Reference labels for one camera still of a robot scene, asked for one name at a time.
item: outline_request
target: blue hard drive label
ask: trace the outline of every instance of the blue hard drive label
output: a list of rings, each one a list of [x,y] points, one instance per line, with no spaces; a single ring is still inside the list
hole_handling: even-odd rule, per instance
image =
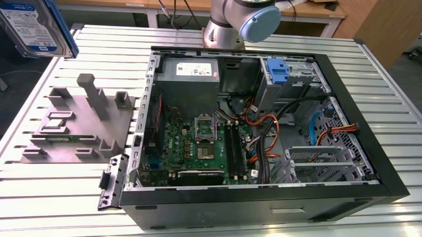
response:
[[[38,13],[30,4],[4,3],[0,11],[32,51],[50,52],[57,49],[46,28],[37,21]]]

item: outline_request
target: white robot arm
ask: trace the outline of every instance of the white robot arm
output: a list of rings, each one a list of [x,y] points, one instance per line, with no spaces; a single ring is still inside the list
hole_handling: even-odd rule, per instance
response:
[[[240,49],[243,40],[263,41],[280,22],[275,0],[212,0],[204,31],[208,48]]]

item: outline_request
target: slotted metal table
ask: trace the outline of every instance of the slotted metal table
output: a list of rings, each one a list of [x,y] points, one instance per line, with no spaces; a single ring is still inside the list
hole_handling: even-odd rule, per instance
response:
[[[97,212],[97,185],[105,164],[18,162],[30,133],[50,105],[45,96],[53,86],[66,86],[70,94],[82,95],[76,78],[80,73],[90,73],[105,95],[124,90],[137,98],[139,107],[149,47],[200,47],[201,33],[92,25],[70,32],[80,54],[76,59],[52,59],[0,141],[0,236],[419,236],[422,116],[367,47],[351,39],[273,35],[264,42],[245,46],[255,50],[321,53],[329,57],[408,188],[408,197],[392,204],[376,205],[336,222],[315,224],[143,231],[122,211]]]

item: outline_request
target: ram slot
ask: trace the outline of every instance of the ram slot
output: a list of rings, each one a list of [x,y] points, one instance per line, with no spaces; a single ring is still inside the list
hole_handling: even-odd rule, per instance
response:
[[[241,156],[241,142],[240,142],[240,135],[239,135],[239,126],[235,125],[231,128],[231,146],[233,151],[233,161],[236,167],[236,174],[243,176],[244,175],[244,159]]]
[[[233,151],[232,151],[232,141],[231,141],[231,129],[232,126],[229,124],[224,125],[224,146],[225,146],[225,159],[227,159],[227,166],[228,166],[228,176],[235,176],[235,163],[233,163]]]

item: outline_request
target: power supply label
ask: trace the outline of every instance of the power supply label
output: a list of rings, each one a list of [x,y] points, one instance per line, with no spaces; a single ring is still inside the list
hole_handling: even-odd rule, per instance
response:
[[[177,63],[177,76],[212,76],[211,63]]]

